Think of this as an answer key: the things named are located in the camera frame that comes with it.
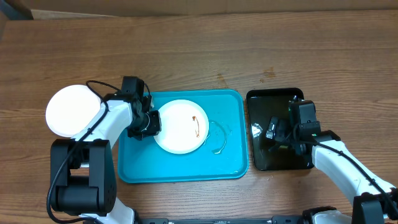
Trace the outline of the white plate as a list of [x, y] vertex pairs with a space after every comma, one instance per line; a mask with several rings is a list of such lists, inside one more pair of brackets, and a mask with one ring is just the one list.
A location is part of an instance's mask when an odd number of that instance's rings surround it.
[[72, 137], [96, 116], [101, 101], [87, 86], [70, 85], [50, 99], [45, 111], [49, 129], [61, 137]]
[[156, 143], [172, 154], [188, 154], [206, 140], [209, 119], [204, 109], [190, 100], [173, 100], [159, 109], [161, 130]]

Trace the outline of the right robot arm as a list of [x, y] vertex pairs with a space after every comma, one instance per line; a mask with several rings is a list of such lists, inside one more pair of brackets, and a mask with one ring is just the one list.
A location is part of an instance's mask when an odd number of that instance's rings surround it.
[[322, 131], [319, 121], [292, 124], [273, 116], [265, 136], [275, 141], [273, 151], [287, 146], [299, 155], [309, 155], [312, 164], [352, 205], [350, 216], [334, 207], [305, 210], [299, 223], [384, 223], [387, 218], [397, 219], [397, 187], [372, 173], [333, 131]]

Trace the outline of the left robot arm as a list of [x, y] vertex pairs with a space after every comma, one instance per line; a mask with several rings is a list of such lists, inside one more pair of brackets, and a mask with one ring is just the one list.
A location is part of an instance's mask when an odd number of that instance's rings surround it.
[[112, 148], [123, 131], [138, 140], [160, 131], [152, 96], [114, 93], [101, 99], [99, 112], [70, 139], [57, 139], [50, 150], [47, 213], [71, 216], [68, 223], [138, 223], [135, 211], [117, 197]]

